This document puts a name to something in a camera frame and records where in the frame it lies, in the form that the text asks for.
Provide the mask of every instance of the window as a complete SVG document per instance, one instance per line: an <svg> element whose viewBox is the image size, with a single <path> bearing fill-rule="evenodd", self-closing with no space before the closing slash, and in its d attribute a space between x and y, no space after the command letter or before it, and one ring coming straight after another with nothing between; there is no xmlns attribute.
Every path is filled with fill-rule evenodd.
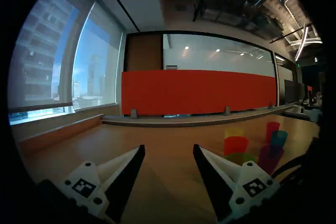
<svg viewBox="0 0 336 224"><path fill-rule="evenodd" d="M288 103L288 101L286 101L286 96L288 98L288 95L290 95L288 92L287 94L285 92L286 86L289 84L288 81L297 83L296 65L294 62L289 61L277 53L275 55L279 76L279 105L284 105Z"/></svg>
<svg viewBox="0 0 336 224"><path fill-rule="evenodd" d="M269 51L241 42L190 34L170 34L163 50L164 69L231 71L275 77Z"/></svg>
<svg viewBox="0 0 336 224"><path fill-rule="evenodd" d="M122 30L95 3L79 39L73 69L73 108L115 103L116 70Z"/></svg>
<svg viewBox="0 0 336 224"><path fill-rule="evenodd" d="M10 123L114 103L121 36L94 0L37 0L10 63Z"/></svg>
<svg viewBox="0 0 336 224"><path fill-rule="evenodd" d="M55 114L57 107L72 105L69 63L74 60L78 36L93 2L37 0L23 24L10 63L11 121L48 116Z"/></svg>

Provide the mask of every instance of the table surface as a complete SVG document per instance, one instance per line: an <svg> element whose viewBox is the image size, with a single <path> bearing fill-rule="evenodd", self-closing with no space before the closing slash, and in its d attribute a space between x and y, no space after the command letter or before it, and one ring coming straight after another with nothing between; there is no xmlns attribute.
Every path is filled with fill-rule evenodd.
<svg viewBox="0 0 336 224"><path fill-rule="evenodd" d="M101 125L26 158L36 182L59 182L84 161L97 165L145 144L146 156L121 223L215 223L215 214L194 161L193 144L223 156L224 130L241 127L247 153L259 157L266 124L277 121L288 132L278 167L306 152L319 127L309 121L268 115L230 124L186 128Z"/></svg>

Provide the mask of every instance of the sky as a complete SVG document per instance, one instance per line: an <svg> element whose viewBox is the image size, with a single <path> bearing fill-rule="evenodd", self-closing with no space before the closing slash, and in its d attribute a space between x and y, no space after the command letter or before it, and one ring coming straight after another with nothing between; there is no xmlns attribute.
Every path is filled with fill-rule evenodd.
<svg viewBox="0 0 336 224"><path fill-rule="evenodd" d="M77 18L79 11L73 9L69 16L68 22L64 27L62 36L59 40L56 50L53 74L52 74L52 89L57 89L60 81L60 70L63 58L63 53L66 47L66 42L69 37L69 32ZM75 56L73 81L80 81L80 93L84 95L87 92L87 75L90 56L95 54L99 56L99 61L94 74L94 92L99 92L100 76L105 74L107 53L109 49L110 35L102 28L97 26L90 18L87 20L81 37L78 43Z"/></svg>

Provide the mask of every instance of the glass pane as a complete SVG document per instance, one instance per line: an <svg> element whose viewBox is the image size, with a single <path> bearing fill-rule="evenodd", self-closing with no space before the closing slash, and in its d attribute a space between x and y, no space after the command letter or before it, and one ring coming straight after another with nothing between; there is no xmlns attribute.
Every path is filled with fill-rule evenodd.
<svg viewBox="0 0 336 224"><path fill-rule="evenodd" d="M60 83L61 75L66 74L61 74L62 64L67 61L64 64L68 65L69 57L73 57L73 39L80 33L92 4L91 0L37 0L21 28L11 59L10 109L71 102L71 94L66 91L70 83Z"/></svg>
<svg viewBox="0 0 336 224"><path fill-rule="evenodd" d="M233 40L170 34L171 48L163 50L164 69L213 70L275 77L270 52Z"/></svg>
<svg viewBox="0 0 336 224"><path fill-rule="evenodd" d="M106 18L101 7L95 4L83 27L77 47L72 84L74 109L115 102L121 31L110 23L113 21Z"/></svg>

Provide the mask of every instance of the red cup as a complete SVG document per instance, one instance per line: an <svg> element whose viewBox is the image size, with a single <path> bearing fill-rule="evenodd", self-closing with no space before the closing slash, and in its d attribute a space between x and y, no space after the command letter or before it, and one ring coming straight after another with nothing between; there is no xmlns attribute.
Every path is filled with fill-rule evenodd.
<svg viewBox="0 0 336 224"><path fill-rule="evenodd" d="M224 157L231 153L244 153L249 144L246 137L228 137L224 140Z"/></svg>
<svg viewBox="0 0 336 224"><path fill-rule="evenodd" d="M276 121L270 121L267 123L267 126L266 126L266 142L267 143L270 143L272 133L274 131L279 130L279 127L280 127L280 123Z"/></svg>

